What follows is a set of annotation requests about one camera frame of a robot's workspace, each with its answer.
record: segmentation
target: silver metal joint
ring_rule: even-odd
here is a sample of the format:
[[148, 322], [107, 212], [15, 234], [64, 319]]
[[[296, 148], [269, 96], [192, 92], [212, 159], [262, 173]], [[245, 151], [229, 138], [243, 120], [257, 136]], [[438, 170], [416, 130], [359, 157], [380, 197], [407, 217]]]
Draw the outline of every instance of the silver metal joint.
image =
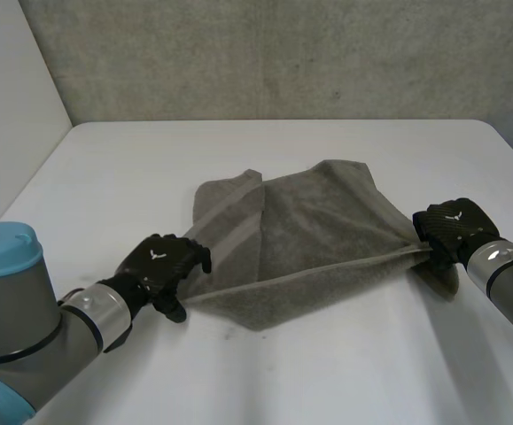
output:
[[65, 305], [83, 312], [97, 326], [108, 348], [132, 324], [130, 310], [118, 292], [101, 283], [76, 293]]
[[478, 248], [469, 259], [467, 274], [486, 295], [486, 285], [500, 267], [513, 261], [513, 243], [494, 241]]

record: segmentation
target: towel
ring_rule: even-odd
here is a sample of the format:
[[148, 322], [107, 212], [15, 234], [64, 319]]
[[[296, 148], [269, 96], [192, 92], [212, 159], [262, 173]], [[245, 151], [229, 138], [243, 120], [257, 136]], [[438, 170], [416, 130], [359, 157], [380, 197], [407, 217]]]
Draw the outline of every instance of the towel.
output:
[[191, 273], [178, 298], [252, 330], [349, 298], [430, 251], [366, 164], [344, 160], [266, 182], [253, 170], [206, 182], [186, 237], [211, 248], [213, 272]]

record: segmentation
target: white wall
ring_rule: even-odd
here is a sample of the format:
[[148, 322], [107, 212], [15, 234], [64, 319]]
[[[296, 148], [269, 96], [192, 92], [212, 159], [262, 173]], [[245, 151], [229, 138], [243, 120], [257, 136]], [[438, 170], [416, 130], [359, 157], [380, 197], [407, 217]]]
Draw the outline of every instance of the white wall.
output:
[[70, 128], [17, 0], [0, 0], [0, 216]]

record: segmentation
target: logo on robotic hand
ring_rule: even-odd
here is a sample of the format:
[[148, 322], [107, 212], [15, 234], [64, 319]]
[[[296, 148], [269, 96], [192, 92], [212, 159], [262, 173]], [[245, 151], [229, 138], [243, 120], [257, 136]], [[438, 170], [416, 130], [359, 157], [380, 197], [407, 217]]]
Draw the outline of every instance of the logo on robotic hand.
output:
[[457, 221], [459, 221], [461, 219], [461, 216], [462, 216], [462, 211], [459, 212], [459, 215], [454, 215], [453, 217], [449, 217], [448, 215], [446, 215], [445, 218], [448, 219], [448, 220], [457, 220]]
[[152, 256], [152, 260], [155, 259], [163, 259], [164, 257], [167, 257], [167, 254], [156, 254], [153, 250], [150, 250], [150, 255]]

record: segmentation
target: gray wall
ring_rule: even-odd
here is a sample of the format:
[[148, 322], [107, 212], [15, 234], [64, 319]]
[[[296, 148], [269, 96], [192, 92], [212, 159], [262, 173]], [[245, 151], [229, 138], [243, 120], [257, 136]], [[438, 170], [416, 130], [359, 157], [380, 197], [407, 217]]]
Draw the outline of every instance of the gray wall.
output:
[[74, 124], [466, 118], [513, 147], [513, 0], [20, 0]]

